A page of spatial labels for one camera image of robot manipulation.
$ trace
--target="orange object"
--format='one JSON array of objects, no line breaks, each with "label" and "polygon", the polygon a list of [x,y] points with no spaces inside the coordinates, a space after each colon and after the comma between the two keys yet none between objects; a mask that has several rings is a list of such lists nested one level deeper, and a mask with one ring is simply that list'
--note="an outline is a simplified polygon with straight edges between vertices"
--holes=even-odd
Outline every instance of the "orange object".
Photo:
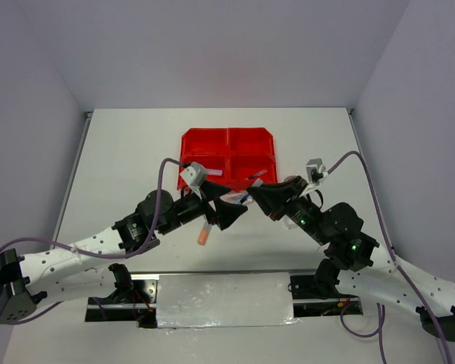
[{"label": "orange object", "polygon": [[209,237],[209,233],[211,232],[211,227],[207,221],[205,222],[204,226],[202,227],[202,230],[200,231],[199,239],[197,240],[197,243],[199,245],[205,245],[207,243],[207,238]]}]

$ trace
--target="gray wall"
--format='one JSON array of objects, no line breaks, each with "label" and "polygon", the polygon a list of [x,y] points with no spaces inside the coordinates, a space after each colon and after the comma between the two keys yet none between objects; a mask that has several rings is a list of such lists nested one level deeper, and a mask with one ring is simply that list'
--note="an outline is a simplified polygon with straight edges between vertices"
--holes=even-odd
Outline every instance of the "gray wall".
[{"label": "gray wall", "polygon": [[[27,18],[0,0],[0,246],[51,237],[83,117]],[[11,328],[0,325],[0,362]]]},{"label": "gray wall", "polygon": [[355,123],[397,251],[455,281],[455,0],[410,2]]},{"label": "gray wall", "polygon": [[18,0],[85,109],[354,106],[408,0]]}]

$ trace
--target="small vial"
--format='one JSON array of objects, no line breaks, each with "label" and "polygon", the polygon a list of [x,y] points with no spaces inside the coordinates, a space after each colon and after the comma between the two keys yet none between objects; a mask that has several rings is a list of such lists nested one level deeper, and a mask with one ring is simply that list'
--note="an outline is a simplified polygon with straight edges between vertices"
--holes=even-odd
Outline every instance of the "small vial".
[{"label": "small vial", "polygon": [[255,174],[250,175],[247,180],[254,180],[255,178],[267,173],[268,171],[266,169],[263,169],[262,171],[256,172]]},{"label": "small vial", "polygon": [[205,245],[207,243],[207,238],[209,237],[211,228],[212,228],[212,225],[210,225],[210,223],[208,223],[206,221],[204,223],[204,226],[202,226],[202,230],[200,231],[199,239],[197,240],[197,243],[199,245]]},{"label": "small vial", "polygon": [[207,169],[207,175],[222,176],[222,171],[220,169]]}]

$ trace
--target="white bracket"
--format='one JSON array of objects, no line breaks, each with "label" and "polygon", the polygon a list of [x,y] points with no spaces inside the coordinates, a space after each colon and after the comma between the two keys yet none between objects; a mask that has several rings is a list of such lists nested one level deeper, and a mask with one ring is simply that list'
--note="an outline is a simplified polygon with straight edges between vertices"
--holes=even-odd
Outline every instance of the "white bracket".
[{"label": "white bracket", "polygon": [[[325,167],[324,163],[322,162],[321,158],[310,159],[306,165],[306,173],[307,173],[307,181],[309,182],[308,186],[305,187],[303,192],[300,194],[301,196],[306,196],[314,190],[317,190],[322,185],[322,182],[325,178],[328,177],[327,168]],[[312,176],[312,173],[315,172],[317,174],[321,174],[323,177],[315,180]]]},{"label": "white bracket", "polygon": [[197,162],[190,163],[189,167],[185,168],[180,176],[187,184],[187,186],[200,198],[202,194],[200,192],[200,185],[207,177],[207,169],[203,165]]}]

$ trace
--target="red tray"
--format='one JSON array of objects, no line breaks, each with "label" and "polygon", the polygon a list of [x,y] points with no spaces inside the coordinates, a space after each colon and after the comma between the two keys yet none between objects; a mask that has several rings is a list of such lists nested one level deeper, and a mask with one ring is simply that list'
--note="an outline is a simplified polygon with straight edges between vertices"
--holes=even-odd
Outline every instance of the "red tray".
[{"label": "red tray", "polygon": [[[264,127],[193,128],[182,136],[181,162],[198,162],[208,169],[222,170],[222,176],[207,177],[232,190],[245,190],[255,179],[247,178],[266,170],[260,178],[278,182],[273,136]],[[179,176],[177,188],[185,186]]]}]

